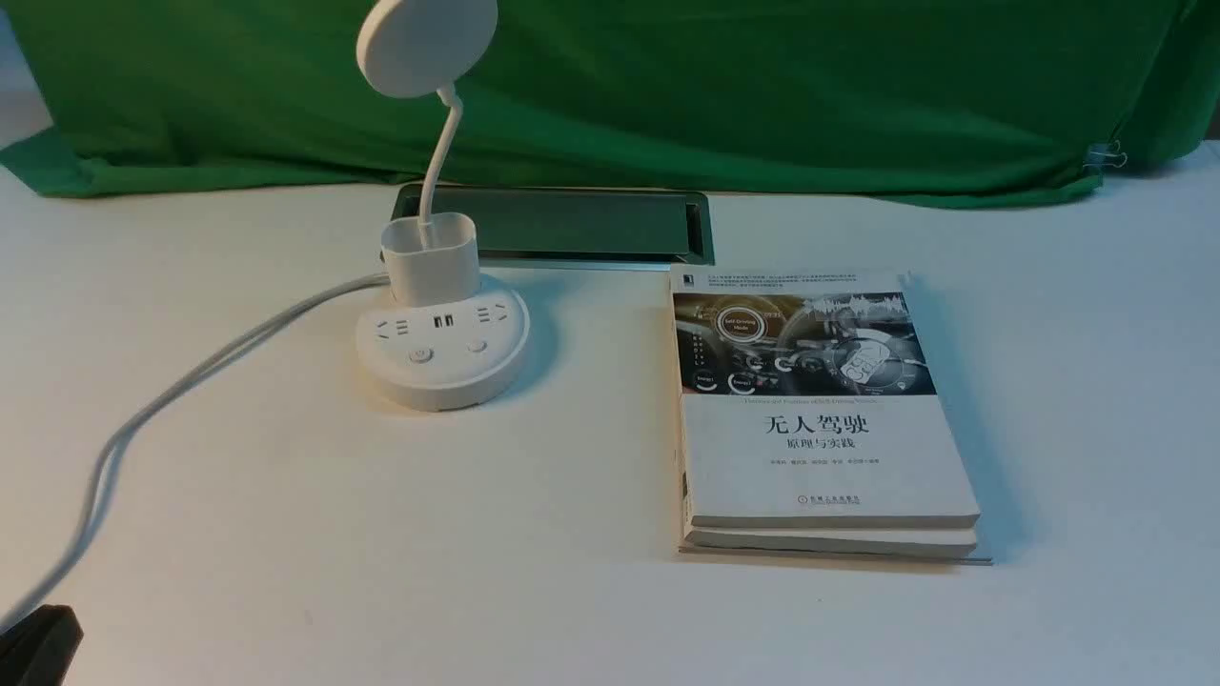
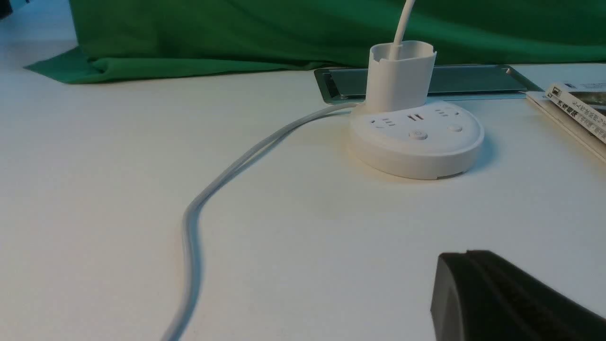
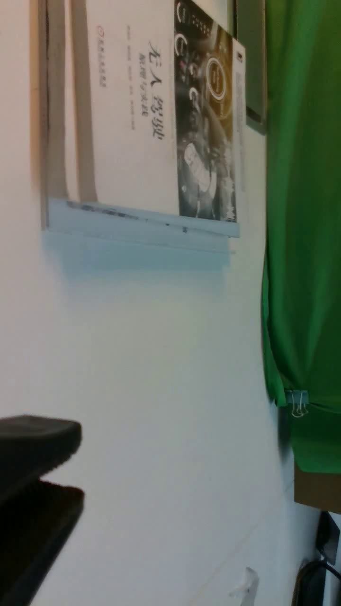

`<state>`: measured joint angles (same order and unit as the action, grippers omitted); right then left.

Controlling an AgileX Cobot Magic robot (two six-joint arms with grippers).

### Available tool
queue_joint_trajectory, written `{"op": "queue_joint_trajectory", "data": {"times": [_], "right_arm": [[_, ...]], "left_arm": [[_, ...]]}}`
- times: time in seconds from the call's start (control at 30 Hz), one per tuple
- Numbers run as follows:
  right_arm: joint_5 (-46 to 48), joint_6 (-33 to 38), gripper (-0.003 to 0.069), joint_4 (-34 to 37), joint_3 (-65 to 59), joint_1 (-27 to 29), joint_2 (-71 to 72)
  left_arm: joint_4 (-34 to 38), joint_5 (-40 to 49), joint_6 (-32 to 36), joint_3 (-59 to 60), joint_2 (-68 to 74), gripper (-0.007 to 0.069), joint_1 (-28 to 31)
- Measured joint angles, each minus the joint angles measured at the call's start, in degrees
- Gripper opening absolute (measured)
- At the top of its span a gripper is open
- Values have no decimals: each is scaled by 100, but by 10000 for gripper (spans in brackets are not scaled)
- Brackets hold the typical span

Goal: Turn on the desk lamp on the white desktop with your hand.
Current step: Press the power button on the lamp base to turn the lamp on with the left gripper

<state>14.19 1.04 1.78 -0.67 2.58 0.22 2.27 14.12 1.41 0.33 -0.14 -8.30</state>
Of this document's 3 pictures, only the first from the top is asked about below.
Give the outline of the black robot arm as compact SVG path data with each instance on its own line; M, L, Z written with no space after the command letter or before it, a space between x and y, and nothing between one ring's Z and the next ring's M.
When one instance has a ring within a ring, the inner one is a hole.
M2 685L61 685L84 634L70 605L41 605L4 631Z

